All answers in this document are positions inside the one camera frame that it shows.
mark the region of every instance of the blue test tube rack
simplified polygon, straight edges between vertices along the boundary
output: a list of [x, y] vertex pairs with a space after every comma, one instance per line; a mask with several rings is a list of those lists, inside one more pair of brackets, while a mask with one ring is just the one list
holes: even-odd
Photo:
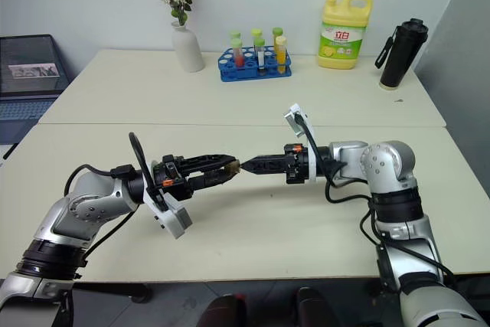
[[286, 72], [280, 74], [277, 70], [276, 53], [274, 46], [265, 46], [265, 65], [266, 73], [259, 74], [259, 64], [255, 58], [255, 51], [252, 47], [242, 47], [244, 63], [243, 67], [237, 67], [233, 59], [233, 49], [227, 49], [217, 60], [220, 69], [221, 80], [223, 82], [237, 82], [239, 80], [264, 80], [266, 78], [282, 78], [291, 76], [291, 59], [286, 51]]

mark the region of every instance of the test tube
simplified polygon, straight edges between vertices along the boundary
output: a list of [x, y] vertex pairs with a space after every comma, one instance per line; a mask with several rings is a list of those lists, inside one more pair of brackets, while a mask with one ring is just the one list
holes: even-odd
[[286, 72], [286, 45], [288, 41], [286, 40], [286, 37], [284, 36], [278, 36], [276, 38], [276, 44], [277, 44], [277, 53], [276, 53], [276, 58], [277, 58], [277, 71], [279, 74], [284, 74]]
[[233, 40], [234, 38], [242, 38], [242, 34], [239, 31], [230, 31], [230, 39]]
[[262, 30], [260, 28], [252, 28], [252, 41], [255, 41], [256, 38], [262, 37]]
[[281, 27], [274, 27], [273, 28], [273, 45], [274, 45], [274, 52], [277, 54], [277, 43], [276, 43], [276, 38], [278, 36], [283, 36], [283, 29]]
[[243, 67], [245, 64], [245, 58], [242, 52], [242, 41], [239, 38], [231, 40], [231, 47], [233, 48], [233, 60], [237, 68]]
[[266, 41], [263, 38], [256, 38], [253, 41], [253, 46], [255, 47], [256, 50], [256, 55], [257, 55], [257, 64], [259, 65], [259, 75], [260, 76], [265, 76], [266, 75], [266, 61], [265, 61], [265, 54], [264, 54], [264, 45], [266, 44]]

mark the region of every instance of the test tube cap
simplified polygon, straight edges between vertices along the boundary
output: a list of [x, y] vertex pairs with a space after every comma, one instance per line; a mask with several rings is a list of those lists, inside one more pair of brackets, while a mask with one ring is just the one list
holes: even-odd
[[266, 41], [263, 38], [255, 38], [253, 40], [253, 44], [255, 46], [264, 46], [266, 44]]
[[273, 35], [274, 36], [281, 36], [283, 34], [283, 29], [281, 27], [274, 27], [273, 28]]
[[252, 28], [252, 36], [254, 38], [259, 38], [262, 36], [262, 30], [260, 28]]
[[284, 36], [278, 36], [276, 37], [276, 44], [278, 45], [287, 45], [288, 41], [286, 39], [286, 37]]
[[242, 41], [239, 38], [232, 38], [230, 44], [231, 47], [242, 47]]
[[242, 34], [239, 32], [239, 31], [230, 31], [230, 38], [231, 39], [234, 39], [234, 38], [241, 38]]

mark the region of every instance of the black water bottle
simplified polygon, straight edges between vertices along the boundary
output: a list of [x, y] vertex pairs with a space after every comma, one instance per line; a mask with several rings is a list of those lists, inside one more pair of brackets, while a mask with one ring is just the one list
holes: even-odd
[[388, 90], [394, 90], [400, 85], [403, 76], [413, 62], [420, 47], [427, 40], [428, 28], [421, 19], [411, 18], [401, 26], [397, 26], [392, 36], [388, 38], [374, 65], [379, 69], [390, 52], [388, 62], [381, 76], [380, 85]]

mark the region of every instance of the photo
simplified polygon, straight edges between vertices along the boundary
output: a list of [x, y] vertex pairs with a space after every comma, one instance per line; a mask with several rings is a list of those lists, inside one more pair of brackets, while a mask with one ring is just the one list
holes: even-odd
[[60, 76], [54, 63], [9, 65], [8, 69], [15, 79]]

